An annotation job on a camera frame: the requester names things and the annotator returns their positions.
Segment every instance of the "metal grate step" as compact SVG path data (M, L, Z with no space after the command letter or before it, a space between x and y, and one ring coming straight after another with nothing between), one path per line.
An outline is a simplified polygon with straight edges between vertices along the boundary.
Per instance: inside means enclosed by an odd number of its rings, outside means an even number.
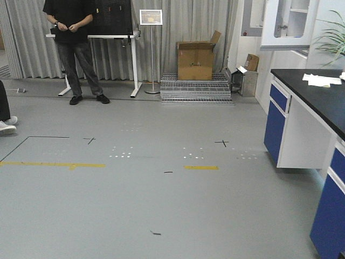
M223 73L215 73L212 75L212 80L179 80L178 75L175 73L164 73L161 78L161 82L165 81L180 81L180 82L198 82L198 83L205 83L205 82L212 82L212 81L225 81L227 82L227 78Z
M226 98L189 98L189 99L162 99L162 105L234 105L231 99Z
M0 67L0 79L11 78L11 72L9 66Z
M177 74L165 73L161 79L161 98L163 105L234 105L229 83L222 73L213 74L212 80L178 80Z

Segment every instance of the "gray curtain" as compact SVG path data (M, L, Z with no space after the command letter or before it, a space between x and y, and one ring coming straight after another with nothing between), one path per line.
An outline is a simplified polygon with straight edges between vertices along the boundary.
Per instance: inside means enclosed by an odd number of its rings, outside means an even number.
M0 26L14 78L62 78L54 40L46 38L52 25L42 12L45 0L0 0ZM227 65L237 0L132 0L133 24L140 9L162 9L163 25L153 26L155 81L162 73L177 72L176 43L209 40L215 30L222 33L216 45L214 71ZM138 79L152 81L150 26L139 26L136 40ZM92 39L94 67L99 79L133 78L130 46L121 41Z

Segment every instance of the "man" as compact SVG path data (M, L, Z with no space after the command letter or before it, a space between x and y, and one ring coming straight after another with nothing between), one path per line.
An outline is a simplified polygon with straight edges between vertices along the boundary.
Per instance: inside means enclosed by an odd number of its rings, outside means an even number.
M4 84L0 80L0 135L13 134L17 132L15 124L18 119L11 116Z
M87 40L87 24L93 20L95 5L92 0L46 0L43 11L49 22L57 27L55 41L68 82L73 92L70 105L82 100L82 91L75 68L75 57L90 85L92 94L103 104L110 103L104 96L92 66L91 48Z

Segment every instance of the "framed sign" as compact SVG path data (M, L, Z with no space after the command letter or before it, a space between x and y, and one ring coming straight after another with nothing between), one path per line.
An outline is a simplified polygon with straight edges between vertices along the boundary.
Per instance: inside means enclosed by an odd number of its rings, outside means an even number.
M162 10L140 10L140 25L163 25Z

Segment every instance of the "table leg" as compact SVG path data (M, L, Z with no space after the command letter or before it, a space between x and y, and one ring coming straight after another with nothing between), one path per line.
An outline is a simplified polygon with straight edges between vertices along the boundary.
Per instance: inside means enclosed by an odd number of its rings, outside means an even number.
M63 96L65 93L67 93L71 89L71 86L67 80L67 76L65 76L65 81L66 81L66 88L61 93L59 93L59 96Z
M133 38L131 42L132 46L132 62L133 62L133 74L134 74L134 91L130 95L130 97L135 98L136 94L138 93L142 83L138 82L138 76L137 76L137 69L136 69L136 47L135 47L135 41L136 39Z

